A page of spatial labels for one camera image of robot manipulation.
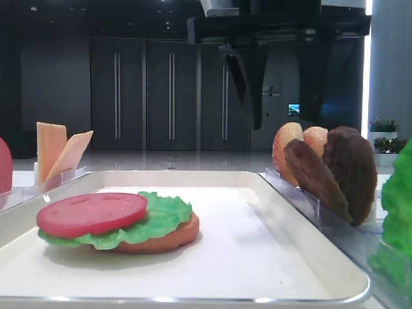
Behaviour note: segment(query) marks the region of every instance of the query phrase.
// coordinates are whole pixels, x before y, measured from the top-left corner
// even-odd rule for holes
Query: ceiling
[[[22,35],[185,39],[197,0],[10,0],[3,13]]]

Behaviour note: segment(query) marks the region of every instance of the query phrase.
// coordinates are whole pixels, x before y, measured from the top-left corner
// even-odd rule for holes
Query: brown patty
[[[351,223],[348,202],[332,172],[305,142],[295,139],[285,147],[285,159],[302,190],[319,198],[321,204]]]
[[[371,144],[350,127],[328,133],[323,161],[329,167],[349,203],[353,226],[369,216],[377,186],[375,153]]]
[[[122,242],[113,251],[126,254],[166,253],[194,241],[199,234],[199,228],[199,218],[192,212],[190,221],[180,224],[177,230],[164,237],[151,238],[134,245]]]

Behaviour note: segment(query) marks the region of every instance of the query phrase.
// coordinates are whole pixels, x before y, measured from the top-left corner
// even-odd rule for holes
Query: tray rim
[[[281,306],[290,306],[290,305],[319,305],[319,306],[342,306],[345,304],[355,304],[361,303],[363,301],[368,300],[373,295],[373,284],[371,278],[367,272],[365,272],[355,261],[353,261],[345,252],[343,252],[339,247],[337,247],[333,242],[331,242],[323,233],[322,231],[309,220],[309,218],[301,212],[297,207],[295,207],[291,202],[288,201],[286,196],[281,193],[278,189],[273,186],[270,181],[268,181],[263,175],[257,172],[250,172],[250,171],[170,171],[170,170],[155,170],[155,171],[142,171],[142,170],[130,170],[130,171],[116,171],[116,170],[109,170],[109,171],[93,171],[88,172],[78,178],[71,180],[63,185],[53,188],[48,192],[43,192],[41,195],[35,196],[26,200],[11,209],[7,209],[4,212],[0,212],[0,216],[4,213],[11,211],[15,208],[24,207],[25,204],[32,202],[36,198],[40,198],[46,194],[51,192],[62,190],[65,186],[71,184],[73,185],[75,182],[83,180],[85,178],[92,178],[96,177],[99,174],[107,174],[107,173],[174,173],[174,174],[189,174],[189,173],[210,173],[210,174],[219,174],[219,173],[234,173],[234,174],[253,174],[257,175],[261,180],[263,180],[267,185],[269,185],[273,190],[275,190],[283,199],[285,199],[288,204],[293,207],[300,216],[302,216],[310,225],[315,227],[317,231],[327,240],[329,241],[341,254],[344,254],[356,267],[363,272],[366,276],[367,285],[364,291],[360,294],[345,298],[345,299],[272,299],[272,298],[258,298],[258,299],[241,299],[241,298],[191,298],[191,297],[61,297],[61,296],[48,296],[48,297],[37,297],[37,296],[1,296],[0,295],[0,304],[12,302],[15,304],[19,303],[31,303],[31,304],[58,304],[58,303],[73,303],[73,304],[143,304],[143,305],[156,305],[156,304],[201,304],[205,306],[210,305],[217,305],[217,304],[248,304],[248,305],[281,305]]]

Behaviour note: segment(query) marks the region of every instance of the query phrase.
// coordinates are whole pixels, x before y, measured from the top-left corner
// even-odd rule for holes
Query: bottom bun
[[[151,238],[143,243],[130,244],[124,241],[112,251],[126,254],[159,254],[177,249],[194,241],[199,234],[200,222],[194,212],[188,222],[181,223],[177,230],[161,238]]]

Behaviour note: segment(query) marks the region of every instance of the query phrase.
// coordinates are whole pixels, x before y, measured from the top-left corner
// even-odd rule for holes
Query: small screen
[[[288,105],[288,116],[289,117],[298,117],[300,112],[300,105],[299,104],[289,104]]]

